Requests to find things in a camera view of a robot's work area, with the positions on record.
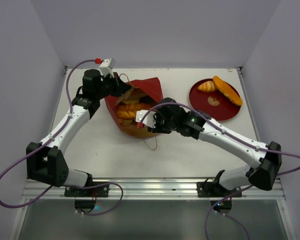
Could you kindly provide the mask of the braided fake bread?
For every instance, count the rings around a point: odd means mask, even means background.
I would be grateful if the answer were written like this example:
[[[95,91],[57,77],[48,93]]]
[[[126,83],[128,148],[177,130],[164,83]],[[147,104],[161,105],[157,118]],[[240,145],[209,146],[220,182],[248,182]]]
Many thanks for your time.
[[[116,115],[120,119],[132,120],[135,119],[137,111],[149,110],[150,108],[151,105],[146,103],[120,104],[116,107]]]

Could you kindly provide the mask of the red paper bag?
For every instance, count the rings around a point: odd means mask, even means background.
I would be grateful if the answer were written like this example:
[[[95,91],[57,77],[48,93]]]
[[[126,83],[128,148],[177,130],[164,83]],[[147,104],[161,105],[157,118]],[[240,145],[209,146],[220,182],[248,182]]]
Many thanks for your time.
[[[105,98],[106,107],[119,130],[130,137],[142,139],[155,138],[156,134],[146,128],[138,127],[136,122],[138,111],[148,111],[163,100],[163,91],[159,78],[144,80],[128,80],[131,86],[123,96]]]

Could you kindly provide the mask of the fake croissant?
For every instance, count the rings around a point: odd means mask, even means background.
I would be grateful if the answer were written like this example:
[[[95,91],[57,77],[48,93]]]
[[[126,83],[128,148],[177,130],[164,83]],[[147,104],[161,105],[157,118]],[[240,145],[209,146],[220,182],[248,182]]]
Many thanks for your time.
[[[205,93],[210,93],[210,92],[214,92],[216,91],[216,87],[213,83],[213,81],[205,81],[204,83],[200,84],[198,86],[198,90],[199,91],[202,91],[202,92],[205,92]]]

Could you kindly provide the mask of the long orange bread loaf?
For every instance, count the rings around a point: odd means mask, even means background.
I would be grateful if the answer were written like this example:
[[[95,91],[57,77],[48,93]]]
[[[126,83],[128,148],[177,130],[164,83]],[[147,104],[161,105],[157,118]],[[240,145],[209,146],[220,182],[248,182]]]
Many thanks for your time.
[[[241,97],[233,90],[233,88],[228,83],[223,81],[218,76],[214,76],[212,81],[215,87],[233,104],[235,104],[236,106],[242,106],[243,101]]]

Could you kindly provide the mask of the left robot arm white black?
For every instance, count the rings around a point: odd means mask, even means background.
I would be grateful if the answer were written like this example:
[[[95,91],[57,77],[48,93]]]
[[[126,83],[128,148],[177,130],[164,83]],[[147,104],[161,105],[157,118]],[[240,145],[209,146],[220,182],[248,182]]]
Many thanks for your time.
[[[75,135],[98,110],[102,99],[121,97],[132,87],[117,73],[102,76],[96,69],[85,71],[82,82],[63,119],[39,143],[30,143],[26,153],[29,179],[54,187],[76,187],[76,191],[86,197],[94,189],[89,181],[90,174],[69,168],[64,153]]]

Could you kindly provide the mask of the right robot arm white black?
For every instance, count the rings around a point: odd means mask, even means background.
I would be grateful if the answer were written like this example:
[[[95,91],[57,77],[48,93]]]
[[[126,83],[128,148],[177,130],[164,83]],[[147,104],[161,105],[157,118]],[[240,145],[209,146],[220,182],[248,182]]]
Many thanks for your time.
[[[213,144],[244,161],[242,167],[221,170],[217,174],[212,185],[217,196],[249,184],[264,191],[272,189],[282,163],[280,144],[244,137],[209,115],[169,97],[136,119],[147,126],[149,132],[169,134],[175,131],[184,137]]]

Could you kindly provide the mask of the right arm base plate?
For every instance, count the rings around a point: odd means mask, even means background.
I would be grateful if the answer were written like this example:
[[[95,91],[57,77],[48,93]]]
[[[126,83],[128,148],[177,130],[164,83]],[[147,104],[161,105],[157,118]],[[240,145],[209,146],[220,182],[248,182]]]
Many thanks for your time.
[[[220,171],[215,178],[207,178],[205,181],[199,181],[196,183],[197,195],[199,198],[223,198],[232,193],[235,193],[241,190],[240,187],[227,190],[221,186],[220,177],[223,174],[223,171]]]

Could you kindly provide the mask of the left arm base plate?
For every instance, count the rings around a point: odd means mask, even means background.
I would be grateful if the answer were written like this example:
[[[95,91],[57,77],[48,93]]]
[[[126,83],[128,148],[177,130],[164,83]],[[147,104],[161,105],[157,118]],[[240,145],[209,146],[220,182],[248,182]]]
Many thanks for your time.
[[[108,193],[108,182],[92,181],[85,187],[66,187],[64,196],[68,198],[107,198]]]

